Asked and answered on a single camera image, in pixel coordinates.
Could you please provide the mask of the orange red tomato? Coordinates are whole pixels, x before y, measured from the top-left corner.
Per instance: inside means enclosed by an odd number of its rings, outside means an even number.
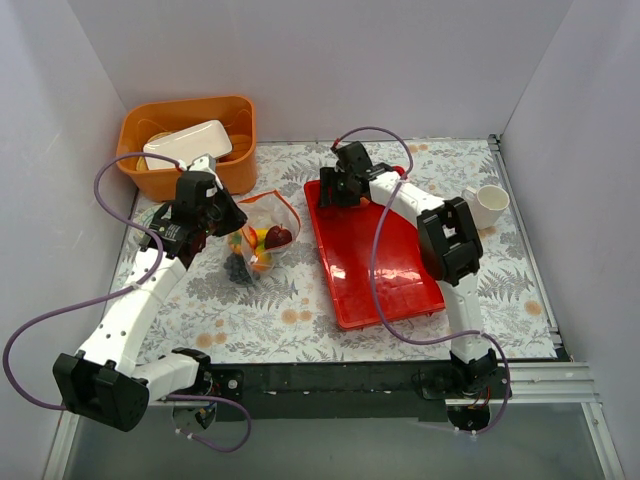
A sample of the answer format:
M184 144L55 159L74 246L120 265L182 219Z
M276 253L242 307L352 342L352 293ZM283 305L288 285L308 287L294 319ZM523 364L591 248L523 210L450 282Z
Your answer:
M242 254L243 235L240 231L231 233L227 237L227 245L232 253L236 255Z

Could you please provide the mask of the red plastic tray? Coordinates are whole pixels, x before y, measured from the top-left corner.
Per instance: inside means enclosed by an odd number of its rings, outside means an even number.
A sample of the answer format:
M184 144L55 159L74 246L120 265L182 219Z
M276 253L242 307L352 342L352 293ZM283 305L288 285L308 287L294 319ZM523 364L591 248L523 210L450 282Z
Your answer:
M440 200L405 183L385 217L378 247L374 235L399 175L384 172L374 182L373 198L364 208L318 206L320 178L304 192L325 271L337 323L354 330L386 319L396 321L442 311L445 303L436 281L423 266L417 218Z

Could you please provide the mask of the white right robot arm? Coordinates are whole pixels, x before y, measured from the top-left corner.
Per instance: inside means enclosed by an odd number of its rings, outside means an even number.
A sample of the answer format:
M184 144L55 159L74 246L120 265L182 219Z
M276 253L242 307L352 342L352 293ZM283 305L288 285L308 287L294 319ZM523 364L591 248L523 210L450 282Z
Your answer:
M369 283L374 308L384 327L398 340L416 346L448 342L454 389L464 397L484 391L498 368L497 342L481 331L478 273L483 247L467 202L460 196L446 200L412 184L406 172L372 162L359 141L331 146L337 162L320 169L320 207L354 207L365 198L382 205L370 255ZM394 213L416 230L426 273L435 280L445 303L451 333L416 340L400 334L389 323L376 289L375 266L387 216Z

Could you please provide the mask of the green orange mango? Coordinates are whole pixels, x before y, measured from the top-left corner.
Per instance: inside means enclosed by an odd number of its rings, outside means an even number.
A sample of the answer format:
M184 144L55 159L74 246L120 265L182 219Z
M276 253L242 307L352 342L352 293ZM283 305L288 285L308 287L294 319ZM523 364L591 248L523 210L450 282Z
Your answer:
M249 267L253 272L265 273L273 268L274 260L263 244L259 244L249 260Z

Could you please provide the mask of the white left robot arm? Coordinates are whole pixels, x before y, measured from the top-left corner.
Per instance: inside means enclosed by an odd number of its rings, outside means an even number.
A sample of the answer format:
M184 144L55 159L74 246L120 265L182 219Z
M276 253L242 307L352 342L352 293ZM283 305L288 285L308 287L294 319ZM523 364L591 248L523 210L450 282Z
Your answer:
M75 354L62 354L54 363L70 412L128 432L153 401L175 392L200 400L211 392L210 358L202 352L179 347L146 364L137 359L161 306L207 238L234 233L246 221L210 168L179 176L174 200L156 210L141 238L127 293L114 301Z

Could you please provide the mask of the dark grape bunch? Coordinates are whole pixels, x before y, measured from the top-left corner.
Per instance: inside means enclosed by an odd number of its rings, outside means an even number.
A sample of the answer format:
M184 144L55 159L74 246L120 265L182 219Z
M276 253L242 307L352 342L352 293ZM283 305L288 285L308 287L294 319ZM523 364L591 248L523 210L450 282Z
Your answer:
M238 254L230 254L224 261L223 268L228 279L237 285L251 285L260 279L260 275L250 271L244 258Z

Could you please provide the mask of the clear zip bag orange zipper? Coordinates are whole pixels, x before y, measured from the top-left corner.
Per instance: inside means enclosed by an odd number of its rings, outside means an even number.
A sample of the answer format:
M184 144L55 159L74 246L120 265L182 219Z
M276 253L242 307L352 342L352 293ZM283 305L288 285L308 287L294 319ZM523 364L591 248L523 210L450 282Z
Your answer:
M224 270L232 283L250 285L270 273L296 241L301 222L277 190L241 200L246 223L226 238Z

